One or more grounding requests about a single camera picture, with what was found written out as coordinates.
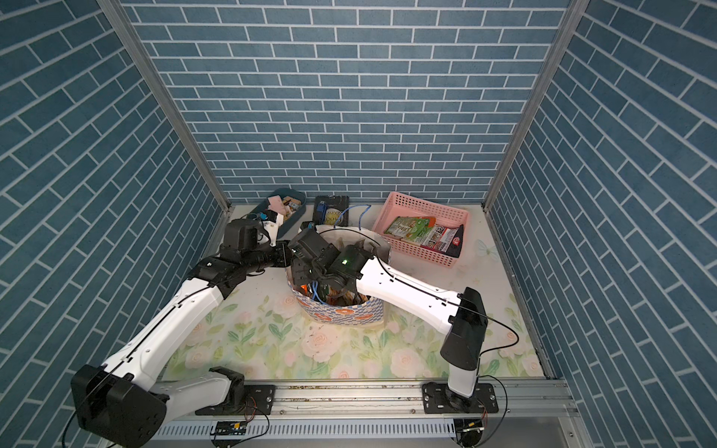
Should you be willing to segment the blue checkered paper bag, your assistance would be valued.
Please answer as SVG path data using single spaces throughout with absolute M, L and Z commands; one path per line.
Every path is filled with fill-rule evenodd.
M 371 207 L 362 205 L 362 209 L 354 226 L 316 225 L 309 220 L 300 227 L 299 233 L 304 229 L 315 229 L 330 244 L 325 253 L 336 252 L 330 276 L 324 281 L 293 287 L 291 267 L 287 268 L 289 286 L 298 303 L 317 322 L 362 327 L 384 319 L 384 302 L 359 291 L 358 280 L 360 269 L 371 257 L 389 262 L 391 249 L 385 238 L 363 225 L 364 215 Z

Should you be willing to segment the cream black fish packet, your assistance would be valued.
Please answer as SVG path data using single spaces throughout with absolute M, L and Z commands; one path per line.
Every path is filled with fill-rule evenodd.
M 465 233 L 465 226 L 449 228 L 436 224 L 429 229 L 420 246 L 451 258 L 459 258 Z

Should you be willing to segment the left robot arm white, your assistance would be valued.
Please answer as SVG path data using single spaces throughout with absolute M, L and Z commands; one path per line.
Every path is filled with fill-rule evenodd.
M 285 241 L 254 250 L 223 248 L 202 259 L 177 294 L 134 338 L 100 366 L 85 365 L 71 380 L 73 421 L 121 447 L 141 447 L 165 424 L 186 414 L 239 414 L 254 403 L 245 377 L 214 367 L 197 378 L 163 383 L 169 358 L 205 317 L 249 276 L 285 268 L 291 252 Z

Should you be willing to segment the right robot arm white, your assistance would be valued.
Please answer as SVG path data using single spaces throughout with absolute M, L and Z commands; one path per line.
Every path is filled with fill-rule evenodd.
M 440 354 L 449 364 L 448 389 L 464 399 L 474 395 L 488 327 L 482 297 L 475 289 L 440 289 L 356 246 L 343 250 L 329 246 L 313 259 L 295 249 L 291 277 L 296 286 L 318 283 L 382 300 L 430 324 L 444 336 Z

